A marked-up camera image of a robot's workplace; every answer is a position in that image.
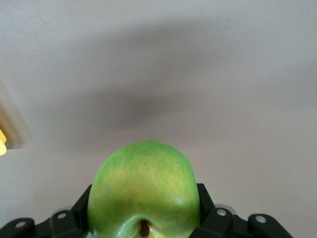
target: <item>gray surface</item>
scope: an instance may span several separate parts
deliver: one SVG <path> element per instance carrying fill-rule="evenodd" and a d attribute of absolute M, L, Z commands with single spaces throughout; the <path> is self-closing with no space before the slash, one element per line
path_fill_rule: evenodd
<path fill-rule="evenodd" d="M 2 1 L 0 227 L 74 204 L 117 148 L 158 139 L 215 203 L 317 236 L 317 2 Z"/>

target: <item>green apple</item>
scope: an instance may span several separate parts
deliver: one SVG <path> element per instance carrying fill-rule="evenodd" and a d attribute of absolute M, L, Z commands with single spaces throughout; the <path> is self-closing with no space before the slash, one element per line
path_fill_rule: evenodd
<path fill-rule="evenodd" d="M 154 140 L 117 150 L 96 174 L 87 218 L 94 238 L 188 238 L 200 225 L 189 161 Z"/>

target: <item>yellow plastic piece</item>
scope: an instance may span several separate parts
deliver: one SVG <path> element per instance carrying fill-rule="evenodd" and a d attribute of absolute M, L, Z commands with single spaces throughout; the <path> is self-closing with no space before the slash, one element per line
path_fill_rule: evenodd
<path fill-rule="evenodd" d="M 6 136 L 0 130 L 0 156 L 6 153 L 5 142 L 6 142 Z"/>

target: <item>apple stem cavity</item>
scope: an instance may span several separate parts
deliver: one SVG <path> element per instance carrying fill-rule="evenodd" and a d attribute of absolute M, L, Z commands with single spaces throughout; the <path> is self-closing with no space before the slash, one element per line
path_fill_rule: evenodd
<path fill-rule="evenodd" d="M 150 234 L 150 228 L 148 226 L 148 221 L 142 220 L 141 221 L 141 229 L 140 229 L 140 235 L 142 238 L 147 238 Z"/>

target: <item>black bracket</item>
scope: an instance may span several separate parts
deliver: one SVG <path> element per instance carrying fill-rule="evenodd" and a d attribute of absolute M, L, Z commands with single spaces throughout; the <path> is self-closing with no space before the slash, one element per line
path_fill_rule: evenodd
<path fill-rule="evenodd" d="M 197 184 L 201 205 L 201 226 L 189 238 L 292 238 L 276 219 L 253 214 L 248 221 L 225 208 L 215 207 L 206 187 Z M 70 210 L 56 212 L 35 225 L 31 218 L 19 218 L 0 229 L 0 238 L 85 238 L 89 232 L 87 204 L 91 185 Z"/>

